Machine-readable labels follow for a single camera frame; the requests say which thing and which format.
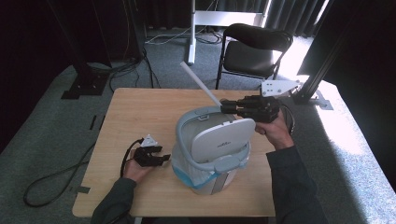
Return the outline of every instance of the chair backrest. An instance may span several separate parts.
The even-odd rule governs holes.
[[[227,36],[254,49],[272,49],[281,52],[286,52],[293,42],[293,36],[285,31],[270,30],[243,23],[235,23],[227,27],[223,33],[223,43]]]

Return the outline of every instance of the person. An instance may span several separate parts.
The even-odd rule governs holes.
[[[283,113],[279,111],[271,123],[257,122],[255,131],[265,135],[275,148],[266,156],[271,168],[276,223],[328,223],[316,197],[317,186],[305,169]],[[134,188],[152,169],[127,161],[123,177],[94,210],[92,223],[134,223],[129,215]]]

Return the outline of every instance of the hand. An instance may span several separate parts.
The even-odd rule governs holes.
[[[257,122],[255,131],[265,134],[268,141],[274,145],[275,150],[294,146],[281,110],[279,110],[277,118],[271,123]]]
[[[134,157],[134,150],[131,150],[131,158]],[[143,178],[154,169],[153,166],[142,167],[135,160],[128,160],[125,164],[124,178],[134,180],[137,184],[140,183]]]

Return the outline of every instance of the dark sleeve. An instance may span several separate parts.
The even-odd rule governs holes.
[[[129,211],[134,199],[136,182],[120,178],[92,214],[91,223],[130,223]]]
[[[296,147],[267,153],[276,223],[328,223]]]

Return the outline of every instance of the white stick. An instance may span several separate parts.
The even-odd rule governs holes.
[[[216,98],[215,95],[213,95],[213,93],[207,88],[207,86],[201,81],[201,79],[199,79],[198,76],[196,76],[194,72],[192,72],[192,70],[184,62],[181,62],[180,65],[181,67],[184,68],[187,74],[189,74],[190,77],[192,77],[192,79],[198,84],[198,86],[201,87],[201,89],[206,92],[206,94],[212,99],[212,101],[216,105],[221,106],[221,102],[218,100],[218,98]]]

